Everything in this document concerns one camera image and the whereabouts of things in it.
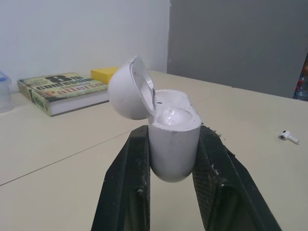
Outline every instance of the book cover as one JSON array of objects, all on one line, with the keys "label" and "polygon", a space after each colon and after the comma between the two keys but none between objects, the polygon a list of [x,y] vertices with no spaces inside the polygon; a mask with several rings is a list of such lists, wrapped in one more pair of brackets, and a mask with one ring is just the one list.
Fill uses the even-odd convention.
[{"label": "book cover", "polygon": [[17,81],[20,92],[51,116],[49,104],[83,94],[106,90],[108,85],[78,73],[42,76]]}]

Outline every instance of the gray wall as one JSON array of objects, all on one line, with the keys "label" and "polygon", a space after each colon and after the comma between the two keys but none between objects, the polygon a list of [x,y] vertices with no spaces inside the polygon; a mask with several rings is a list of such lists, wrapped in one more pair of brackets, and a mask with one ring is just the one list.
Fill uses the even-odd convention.
[{"label": "gray wall", "polygon": [[171,0],[170,74],[292,97],[307,52],[308,0]]}]

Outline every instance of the white wall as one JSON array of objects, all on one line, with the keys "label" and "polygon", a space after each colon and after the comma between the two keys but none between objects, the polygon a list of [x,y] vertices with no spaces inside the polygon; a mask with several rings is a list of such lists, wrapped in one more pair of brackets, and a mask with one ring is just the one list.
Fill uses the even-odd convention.
[{"label": "white wall", "polygon": [[167,70],[169,0],[0,0],[0,70],[21,78],[121,65]]}]

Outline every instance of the plastic container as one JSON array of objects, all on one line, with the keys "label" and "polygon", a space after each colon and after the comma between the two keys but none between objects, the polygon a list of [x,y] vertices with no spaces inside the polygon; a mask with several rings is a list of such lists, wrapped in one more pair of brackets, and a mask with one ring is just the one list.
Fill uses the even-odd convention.
[{"label": "plastic container", "polygon": [[154,90],[139,56],[112,76],[108,95],[112,107],[123,117],[148,119],[153,172],[167,182],[188,177],[195,164],[201,127],[188,96],[177,90]]},{"label": "plastic container", "polygon": [[9,89],[10,84],[10,78],[0,71],[0,113],[9,111],[13,108]]}]

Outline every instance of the colorful object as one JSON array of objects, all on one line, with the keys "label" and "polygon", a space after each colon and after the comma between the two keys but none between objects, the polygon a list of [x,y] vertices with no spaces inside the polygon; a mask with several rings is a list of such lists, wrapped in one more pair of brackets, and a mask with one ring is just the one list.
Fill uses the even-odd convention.
[{"label": "colorful object", "polygon": [[0,113],[11,110],[11,95],[9,85],[11,79],[0,71]]},{"label": "colorful object", "polygon": [[78,73],[21,79],[17,84],[49,116],[108,101],[108,85]]},{"label": "colorful object", "polygon": [[118,67],[109,67],[97,70],[91,70],[91,77],[97,81],[109,84],[113,74],[118,70]]}]

